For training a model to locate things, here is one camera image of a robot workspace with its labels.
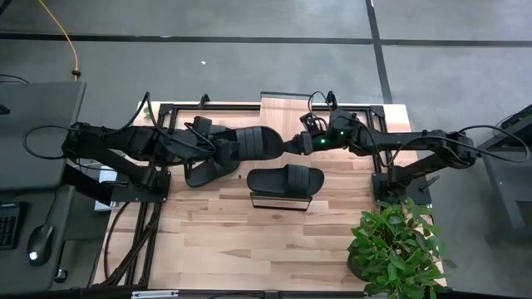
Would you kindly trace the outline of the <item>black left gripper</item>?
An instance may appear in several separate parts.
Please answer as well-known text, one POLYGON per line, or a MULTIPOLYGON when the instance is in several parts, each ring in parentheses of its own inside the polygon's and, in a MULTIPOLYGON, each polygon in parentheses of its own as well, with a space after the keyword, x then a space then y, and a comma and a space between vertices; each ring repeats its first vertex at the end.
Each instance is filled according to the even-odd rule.
POLYGON ((198 162, 213 157, 214 161, 220 165, 239 162, 240 143, 237 141, 220 139, 216 140, 213 146, 189 131, 181 133, 181 141, 183 142, 181 160, 184 163, 198 162))

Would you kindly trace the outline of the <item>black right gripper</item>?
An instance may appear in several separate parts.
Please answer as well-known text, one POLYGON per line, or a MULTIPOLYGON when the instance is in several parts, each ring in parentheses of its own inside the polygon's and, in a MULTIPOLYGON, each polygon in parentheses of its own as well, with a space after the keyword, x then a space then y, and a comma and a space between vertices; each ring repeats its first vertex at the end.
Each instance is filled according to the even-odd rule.
POLYGON ((283 143, 283 150, 290 154, 310 155, 317 151, 331 149, 331 141, 327 131, 314 132, 303 131, 302 135, 295 135, 291 140, 283 143))

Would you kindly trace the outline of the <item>white box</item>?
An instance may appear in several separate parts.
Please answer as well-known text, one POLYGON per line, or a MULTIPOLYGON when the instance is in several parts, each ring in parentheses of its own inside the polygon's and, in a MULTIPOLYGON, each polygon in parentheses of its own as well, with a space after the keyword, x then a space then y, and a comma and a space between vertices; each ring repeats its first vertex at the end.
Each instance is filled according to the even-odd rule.
MULTIPOLYGON (((100 172, 99 182, 103 183, 104 181, 115 181, 117 173, 114 171, 103 171, 100 172)), ((109 204, 104 204, 99 201, 95 201, 95 212, 108 212, 111 211, 116 206, 116 202, 111 201, 109 204)))

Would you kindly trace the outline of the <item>potted green plant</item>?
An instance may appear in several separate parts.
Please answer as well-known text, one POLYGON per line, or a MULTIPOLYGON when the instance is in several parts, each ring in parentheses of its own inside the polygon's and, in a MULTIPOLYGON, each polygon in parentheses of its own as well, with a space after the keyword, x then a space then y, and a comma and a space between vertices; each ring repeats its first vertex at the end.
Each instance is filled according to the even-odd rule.
POLYGON ((402 203, 378 202, 363 211, 352 229, 347 267, 365 282, 368 296, 388 299, 437 299, 447 293, 440 229, 429 221, 431 210, 408 198, 402 203))

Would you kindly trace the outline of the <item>grey desk panel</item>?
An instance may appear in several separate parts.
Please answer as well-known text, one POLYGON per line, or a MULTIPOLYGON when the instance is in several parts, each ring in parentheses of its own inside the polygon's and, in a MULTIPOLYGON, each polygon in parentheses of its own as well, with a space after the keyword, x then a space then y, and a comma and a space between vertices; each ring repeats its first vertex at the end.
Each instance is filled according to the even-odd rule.
POLYGON ((66 128, 77 122, 83 82, 0 85, 0 191, 49 189, 61 183, 66 128))

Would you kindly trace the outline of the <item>black computer mouse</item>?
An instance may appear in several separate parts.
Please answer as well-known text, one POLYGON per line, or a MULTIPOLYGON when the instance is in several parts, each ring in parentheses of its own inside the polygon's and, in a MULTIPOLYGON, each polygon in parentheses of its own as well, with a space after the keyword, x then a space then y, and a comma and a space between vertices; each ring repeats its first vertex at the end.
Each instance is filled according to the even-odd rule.
POLYGON ((52 238, 54 228, 49 224, 36 227, 27 242, 27 256, 33 267, 47 263, 52 254, 52 238))

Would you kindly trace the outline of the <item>dark metal side table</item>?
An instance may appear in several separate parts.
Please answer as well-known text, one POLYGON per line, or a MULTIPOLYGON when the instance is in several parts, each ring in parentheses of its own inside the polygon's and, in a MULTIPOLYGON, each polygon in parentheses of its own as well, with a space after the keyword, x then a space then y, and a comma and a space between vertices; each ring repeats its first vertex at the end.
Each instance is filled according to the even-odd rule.
POLYGON ((478 148, 503 220, 487 239, 532 243, 532 104, 488 129, 478 148))

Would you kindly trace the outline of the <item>black keyboard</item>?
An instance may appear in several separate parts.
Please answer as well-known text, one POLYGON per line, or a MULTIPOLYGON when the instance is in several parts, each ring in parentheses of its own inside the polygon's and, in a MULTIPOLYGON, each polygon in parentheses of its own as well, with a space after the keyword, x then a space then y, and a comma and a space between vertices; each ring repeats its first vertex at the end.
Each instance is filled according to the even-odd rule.
POLYGON ((0 203, 0 251, 17 246, 28 203, 0 203))

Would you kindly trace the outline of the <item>grey side desk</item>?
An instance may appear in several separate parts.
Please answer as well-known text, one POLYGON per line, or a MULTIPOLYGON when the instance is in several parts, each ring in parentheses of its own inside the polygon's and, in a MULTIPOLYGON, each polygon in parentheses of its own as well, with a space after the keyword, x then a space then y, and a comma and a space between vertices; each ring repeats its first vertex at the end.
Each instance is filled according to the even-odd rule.
POLYGON ((0 249, 0 296, 50 289, 61 261, 67 219, 75 192, 74 187, 63 185, 55 190, 34 191, 11 199, 13 203, 25 203, 26 211, 22 216, 16 246, 0 249), (27 250, 28 241, 32 232, 45 223, 53 227, 50 257, 41 266, 33 266, 27 250))

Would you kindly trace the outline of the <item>wooden shelf with metal frame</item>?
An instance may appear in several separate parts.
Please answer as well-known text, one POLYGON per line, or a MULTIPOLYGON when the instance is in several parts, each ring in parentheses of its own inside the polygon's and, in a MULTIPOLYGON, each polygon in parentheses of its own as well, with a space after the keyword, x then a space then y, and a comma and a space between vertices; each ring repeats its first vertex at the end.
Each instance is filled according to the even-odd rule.
MULTIPOLYGON (((307 102, 303 99, 282 96, 262 96, 260 107, 260 124, 276 130, 283 141, 291 140, 296 134, 304 130, 299 118, 308 112, 307 102)), ((282 168, 286 164, 298 164, 309 167, 310 158, 305 155, 283 153, 271 160, 257 161, 257 169, 282 168)), ((273 195, 250 194, 255 208, 273 208, 290 211, 306 212, 309 199, 282 198, 273 195)))

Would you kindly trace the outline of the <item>silver metal bracket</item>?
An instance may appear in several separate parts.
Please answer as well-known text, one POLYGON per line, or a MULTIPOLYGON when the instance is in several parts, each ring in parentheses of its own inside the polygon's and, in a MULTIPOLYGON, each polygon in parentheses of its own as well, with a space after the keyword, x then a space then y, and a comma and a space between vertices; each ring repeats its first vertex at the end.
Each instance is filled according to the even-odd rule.
POLYGON ((131 299, 177 299, 178 290, 146 290, 131 293, 131 299))

